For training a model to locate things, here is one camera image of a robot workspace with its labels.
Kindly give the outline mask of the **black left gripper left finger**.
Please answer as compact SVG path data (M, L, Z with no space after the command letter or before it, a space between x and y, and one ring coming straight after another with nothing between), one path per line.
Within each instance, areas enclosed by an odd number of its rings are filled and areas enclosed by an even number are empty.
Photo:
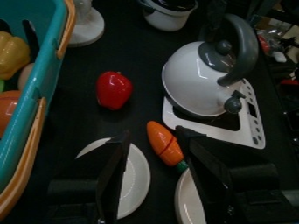
M118 223L118 205L123 176L127 169L130 150L130 132L114 136L102 146L105 150L105 167L98 175L95 224Z

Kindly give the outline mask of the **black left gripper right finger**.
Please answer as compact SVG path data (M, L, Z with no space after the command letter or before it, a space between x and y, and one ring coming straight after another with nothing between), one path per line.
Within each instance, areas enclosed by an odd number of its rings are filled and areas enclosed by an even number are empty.
M183 126L177 127L177 137L201 195L207 224L230 224L233 183L225 163L225 144Z

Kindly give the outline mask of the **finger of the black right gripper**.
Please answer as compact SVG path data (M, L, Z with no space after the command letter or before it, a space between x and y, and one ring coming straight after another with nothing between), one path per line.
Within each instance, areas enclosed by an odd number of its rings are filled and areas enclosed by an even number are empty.
M230 0L210 0L207 6L207 39L214 39L229 8Z

